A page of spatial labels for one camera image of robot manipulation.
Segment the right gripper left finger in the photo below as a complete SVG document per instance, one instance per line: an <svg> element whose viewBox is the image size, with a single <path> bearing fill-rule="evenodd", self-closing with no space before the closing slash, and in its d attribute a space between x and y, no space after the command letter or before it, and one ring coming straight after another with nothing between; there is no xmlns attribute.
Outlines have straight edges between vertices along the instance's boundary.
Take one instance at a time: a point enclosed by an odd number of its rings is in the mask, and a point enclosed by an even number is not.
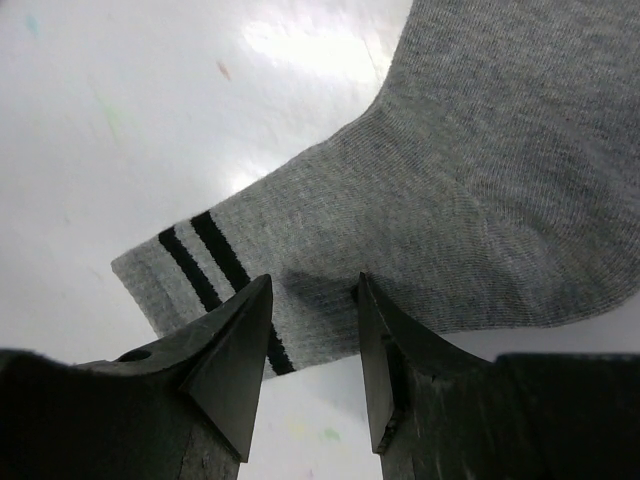
<svg viewBox="0 0 640 480"><path fill-rule="evenodd" d="M113 361L1 354L5 479L234 479L249 456L272 326L263 275Z"/></svg>

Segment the grey striped sock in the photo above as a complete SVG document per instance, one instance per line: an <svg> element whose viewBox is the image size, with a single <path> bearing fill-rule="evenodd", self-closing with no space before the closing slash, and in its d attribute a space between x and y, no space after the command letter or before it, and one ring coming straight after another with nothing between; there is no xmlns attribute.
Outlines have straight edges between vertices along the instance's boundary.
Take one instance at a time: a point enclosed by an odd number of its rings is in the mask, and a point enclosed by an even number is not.
<svg viewBox="0 0 640 480"><path fill-rule="evenodd" d="M639 289L639 5L417 1L370 107L115 259L165 336L260 275L267 376L358 352L369 274L439 333L555 327Z"/></svg>

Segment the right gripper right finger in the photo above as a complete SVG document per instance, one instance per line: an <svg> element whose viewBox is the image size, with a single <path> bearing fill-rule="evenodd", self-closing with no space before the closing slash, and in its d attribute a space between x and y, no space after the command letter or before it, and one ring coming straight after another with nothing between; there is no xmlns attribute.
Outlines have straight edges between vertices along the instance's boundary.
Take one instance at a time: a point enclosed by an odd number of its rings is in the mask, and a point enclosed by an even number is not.
<svg viewBox="0 0 640 480"><path fill-rule="evenodd" d="M387 479L635 479L639 359L478 358L356 291L372 450Z"/></svg>

